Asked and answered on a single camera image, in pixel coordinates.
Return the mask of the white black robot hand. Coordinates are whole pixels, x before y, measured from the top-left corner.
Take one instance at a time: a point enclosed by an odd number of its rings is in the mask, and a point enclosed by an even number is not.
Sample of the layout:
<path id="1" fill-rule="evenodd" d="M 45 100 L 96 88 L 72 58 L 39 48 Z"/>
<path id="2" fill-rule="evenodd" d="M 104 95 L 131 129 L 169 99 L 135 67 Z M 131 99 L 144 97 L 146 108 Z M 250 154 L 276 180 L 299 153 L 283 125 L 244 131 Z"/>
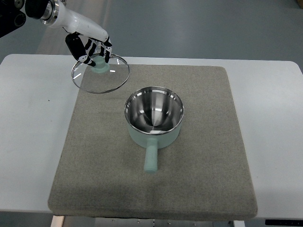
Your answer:
<path id="1" fill-rule="evenodd" d="M 49 0 L 40 20 L 51 28 L 63 28 L 68 35 L 65 42 L 75 60 L 96 66 L 92 55 L 98 54 L 108 63 L 112 44 L 105 29 L 88 17 L 66 7 L 63 0 Z"/>

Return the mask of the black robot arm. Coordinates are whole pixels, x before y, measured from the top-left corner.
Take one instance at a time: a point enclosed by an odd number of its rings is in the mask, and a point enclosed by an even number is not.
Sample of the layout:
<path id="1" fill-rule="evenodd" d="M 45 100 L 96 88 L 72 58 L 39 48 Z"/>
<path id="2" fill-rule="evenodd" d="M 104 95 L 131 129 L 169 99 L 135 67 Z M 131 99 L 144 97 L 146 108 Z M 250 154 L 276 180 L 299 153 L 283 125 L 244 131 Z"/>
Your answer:
<path id="1" fill-rule="evenodd" d="M 48 21 L 57 18 L 56 0 L 2 0 L 0 2 L 0 36 L 22 27 L 27 17 Z"/>

